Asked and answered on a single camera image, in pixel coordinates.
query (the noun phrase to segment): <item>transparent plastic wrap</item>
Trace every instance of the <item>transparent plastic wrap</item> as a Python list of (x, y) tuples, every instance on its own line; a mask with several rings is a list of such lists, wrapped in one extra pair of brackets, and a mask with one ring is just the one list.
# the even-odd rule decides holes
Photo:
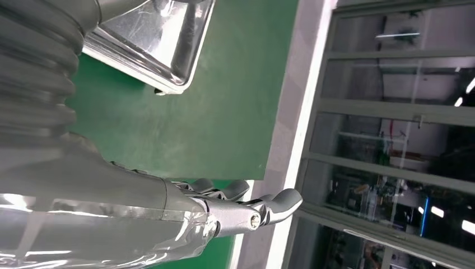
[(0, 194), (0, 268), (144, 268), (195, 257), (207, 213)]

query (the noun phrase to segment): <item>silver metal tray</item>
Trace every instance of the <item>silver metal tray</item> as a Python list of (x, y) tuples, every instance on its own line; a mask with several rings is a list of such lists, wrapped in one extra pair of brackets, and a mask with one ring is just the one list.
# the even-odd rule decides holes
[(191, 84), (215, 0), (150, 0), (87, 36), (83, 52), (159, 89)]

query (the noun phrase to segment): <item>green table surface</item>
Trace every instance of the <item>green table surface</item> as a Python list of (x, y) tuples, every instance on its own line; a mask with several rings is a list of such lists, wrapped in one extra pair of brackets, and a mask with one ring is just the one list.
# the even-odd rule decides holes
[[(86, 55), (74, 78), (71, 130), (107, 160), (165, 178), (264, 176), (297, 1), (218, 0), (194, 81), (182, 95), (153, 88)], [(157, 268), (226, 268), (232, 238)]]

